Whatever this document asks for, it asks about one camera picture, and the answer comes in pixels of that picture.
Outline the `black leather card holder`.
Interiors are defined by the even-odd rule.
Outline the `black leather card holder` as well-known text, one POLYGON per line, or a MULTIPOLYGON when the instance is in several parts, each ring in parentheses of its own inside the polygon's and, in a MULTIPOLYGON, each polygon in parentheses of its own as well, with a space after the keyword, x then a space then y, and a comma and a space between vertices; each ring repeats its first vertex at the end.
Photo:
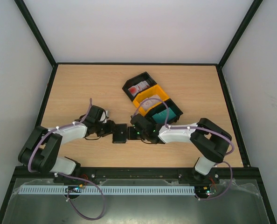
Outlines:
POLYGON ((113 134, 113 144, 124 144, 127 141, 127 124, 116 124, 113 134))

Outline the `black bin with teal cards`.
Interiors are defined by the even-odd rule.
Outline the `black bin with teal cards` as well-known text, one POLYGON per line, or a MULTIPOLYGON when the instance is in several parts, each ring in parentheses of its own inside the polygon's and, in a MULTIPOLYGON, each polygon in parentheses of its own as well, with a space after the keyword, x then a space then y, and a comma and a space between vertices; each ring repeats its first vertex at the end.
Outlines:
POLYGON ((183 114, 182 110, 171 99, 167 99, 165 104, 167 107, 163 103, 154 106, 145 115, 145 118, 156 124, 164 124, 168 115, 168 124, 177 122, 183 114))

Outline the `yellow plastic bin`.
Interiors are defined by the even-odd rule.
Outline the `yellow plastic bin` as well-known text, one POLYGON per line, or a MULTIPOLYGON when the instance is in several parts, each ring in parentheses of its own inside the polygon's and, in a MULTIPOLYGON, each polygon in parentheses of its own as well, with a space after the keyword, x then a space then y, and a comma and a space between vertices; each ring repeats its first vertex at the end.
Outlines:
POLYGON ((133 104, 138 108, 140 104, 147 99, 139 108, 139 113, 145 116, 152 108, 161 103, 160 100, 166 101, 170 97, 161 88, 160 85, 156 84, 148 89, 138 93, 133 100, 133 104))

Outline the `black bin with red cards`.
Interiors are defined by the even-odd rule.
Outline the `black bin with red cards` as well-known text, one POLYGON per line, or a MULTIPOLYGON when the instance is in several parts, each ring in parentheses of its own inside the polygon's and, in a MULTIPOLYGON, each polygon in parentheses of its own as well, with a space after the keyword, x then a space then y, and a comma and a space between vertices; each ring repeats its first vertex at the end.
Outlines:
POLYGON ((142 91, 155 86, 156 81, 149 75, 148 72, 143 72, 129 80, 122 87, 127 97, 133 101, 135 97, 142 91))

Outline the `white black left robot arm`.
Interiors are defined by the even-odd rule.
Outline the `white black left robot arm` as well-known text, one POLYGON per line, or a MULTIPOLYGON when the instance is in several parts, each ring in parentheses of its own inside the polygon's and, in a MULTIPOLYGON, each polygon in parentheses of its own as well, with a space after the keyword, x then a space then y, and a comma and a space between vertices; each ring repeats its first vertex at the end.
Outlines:
POLYGON ((90 105, 86 114, 67 125, 52 128, 36 126, 19 152, 18 161, 25 165, 29 172, 71 175, 77 162, 59 156, 60 147, 92 134, 100 138, 113 133, 114 122, 108 118, 107 110, 90 105))

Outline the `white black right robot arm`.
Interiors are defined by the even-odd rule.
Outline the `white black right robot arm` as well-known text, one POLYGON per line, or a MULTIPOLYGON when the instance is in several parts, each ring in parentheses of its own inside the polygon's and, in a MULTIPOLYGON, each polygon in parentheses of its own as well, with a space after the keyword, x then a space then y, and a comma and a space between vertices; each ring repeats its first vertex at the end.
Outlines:
POLYGON ((137 114, 132 116, 131 124, 140 138, 151 144, 193 144, 202 154, 192 171, 193 179, 199 183, 208 179, 211 169, 235 149, 231 135, 207 118, 190 125, 171 125, 155 124, 137 114))

